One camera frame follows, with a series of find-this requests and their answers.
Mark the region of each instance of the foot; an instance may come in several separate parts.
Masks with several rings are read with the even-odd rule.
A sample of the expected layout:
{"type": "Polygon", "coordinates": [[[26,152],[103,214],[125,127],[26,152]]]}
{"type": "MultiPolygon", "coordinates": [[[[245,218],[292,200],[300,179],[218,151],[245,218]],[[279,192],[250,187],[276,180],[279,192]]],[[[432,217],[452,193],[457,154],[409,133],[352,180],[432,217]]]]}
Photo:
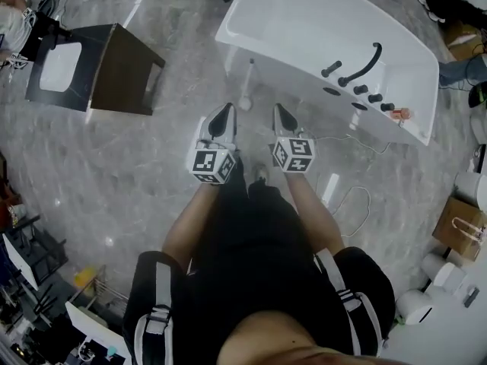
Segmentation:
{"type": "Polygon", "coordinates": [[[263,180],[266,185],[269,181],[269,171],[263,163],[258,163],[253,167],[253,181],[256,182],[260,180],[263,180]]]}
{"type": "Polygon", "coordinates": [[[426,0],[418,0],[418,2],[429,11],[429,6],[426,0]]]}
{"type": "Polygon", "coordinates": [[[428,16],[432,21],[439,21],[440,23],[445,22],[445,19],[433,14],[433,12],[428,12],[428,16]]]}

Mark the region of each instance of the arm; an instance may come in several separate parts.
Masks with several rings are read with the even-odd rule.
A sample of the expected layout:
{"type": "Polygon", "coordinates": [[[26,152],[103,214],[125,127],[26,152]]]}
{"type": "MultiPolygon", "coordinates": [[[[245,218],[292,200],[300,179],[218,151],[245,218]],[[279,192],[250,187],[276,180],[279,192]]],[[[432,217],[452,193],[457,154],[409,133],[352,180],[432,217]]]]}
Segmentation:
{"type": "Polygon", "coordinates": [[[27,8],[27,2],[25,0],[0,0],[0,3],[4,3],[6,5],[10,5],[11,7],[15,7],[16,9],[19,9],[22,12],[24,12],[27,8]]]}
{"type": "Polygon", "coordinates": [[[8,50],[2,50],[0,51],[0,62],[4,62],[7,60],[8,57],[11,56],[11,52],[9,52],[8,50]]]}
{"type": "Polygon", "coordinates": [[[219,187],[202,184],[167,234],[162,251],[173,257],[184,272],[199,242],[219,187]]]}
{"type": "Polygon", "coordinates": [[[338,224],[318,199],[303,174],[286,173],[289,190],[313,252],[328,249],[334,256],[345,248],[338,224]]]}

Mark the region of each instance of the backpack strap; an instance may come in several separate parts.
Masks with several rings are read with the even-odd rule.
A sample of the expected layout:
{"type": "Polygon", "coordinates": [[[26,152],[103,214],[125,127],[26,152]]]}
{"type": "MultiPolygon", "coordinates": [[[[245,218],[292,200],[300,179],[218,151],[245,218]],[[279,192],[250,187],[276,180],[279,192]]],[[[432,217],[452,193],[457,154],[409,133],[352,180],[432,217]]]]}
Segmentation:
{"type": "Polygon", "coordinates": [[[375,335],[377,337],[377,355],[379,355],[384,341],[380,332],[379,319],[375,313],[371,301],[362,292],[357,292],[355,294],[346,288],[342,273],[340,273],[339,267],[328,249],[323,249],[318,252],[315,259],[321,272],[324,273],[325,271],[328,274],[329,282],[335,288],[336,293],[339,295],[340,300],[345,307],[347,316],[349,318],[350,332],[352,335],[353,354],[355,356],[361,355],[361,349],[357,332],[355,331],[352,318],[350,317],[350,312],[359,308],[363,304],[369,318],[371,319],[372,325],[374,326],[375,335]]]}
{"type": "Polygon", "coordinates": [[[170,317],[170,267],[158,262],[156,264],[155,306],[150,314],[145,314],[137,322],[134,334],[135,361],[144,363],[144,337],[164,335],[164,365],[173,364],[173,320],[170,317]]]}

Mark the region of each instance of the bathtub knob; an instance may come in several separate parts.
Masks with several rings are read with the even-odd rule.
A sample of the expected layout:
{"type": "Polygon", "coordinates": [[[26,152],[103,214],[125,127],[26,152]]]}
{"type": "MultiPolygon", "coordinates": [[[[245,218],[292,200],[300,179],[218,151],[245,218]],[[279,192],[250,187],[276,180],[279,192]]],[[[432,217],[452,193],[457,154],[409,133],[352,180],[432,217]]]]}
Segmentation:
{"type": "Polygon", "coordinates": [[[382,103],[380,105],[380,110],[382,112],[387,112],[387,111],[394,111],[396,109],[396,106],[394,105],[394,103],[382,103]]]}
{"type": "Polygon", "coordinates": [[[379,101],[382,101],[382,95],[381,94],[372,94],[368,97],[369,103],[378,103],[379,101]]]}
{"type": "Polygon", "coordinates": [[[353,88],[354,94],[366,94],[368,92],[367,85],[361,85],[360,87],[353,88]]]}
{"type": "Polygon", "coordinates": [[[342,61],[337,61],[333,65],[330,65],[328,68],[323,69],[321,71],[321,75],[324,78],[328,78],[329,75],[331,75],[336,69],[338,69],[340,66],[342,66],[342,61]]]}

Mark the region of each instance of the bathtub faucet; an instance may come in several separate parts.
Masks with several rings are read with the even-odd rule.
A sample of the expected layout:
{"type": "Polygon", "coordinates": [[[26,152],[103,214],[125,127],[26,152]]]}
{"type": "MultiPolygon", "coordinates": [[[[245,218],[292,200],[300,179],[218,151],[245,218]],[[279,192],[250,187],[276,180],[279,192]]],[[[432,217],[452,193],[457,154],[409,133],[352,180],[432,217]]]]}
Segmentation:
{"type": "Polygon", "coordinates": [[[382,54],[382,45],[379,42],[373,43],[374,47],[377,47],[377,50],[375,51],[374,57],[372,57],[372,60],[363,68],[362,70],[357,71],[357,73],[354,73],[351,76],[348,77],[340,77],[338,79],[338,85],[342,88],[346,87],[350,81],[355,80],[356,78],[359,78],[366,73],[368,73],[377,63],[377,61],[380,58],[380,54],[382,54]]]}

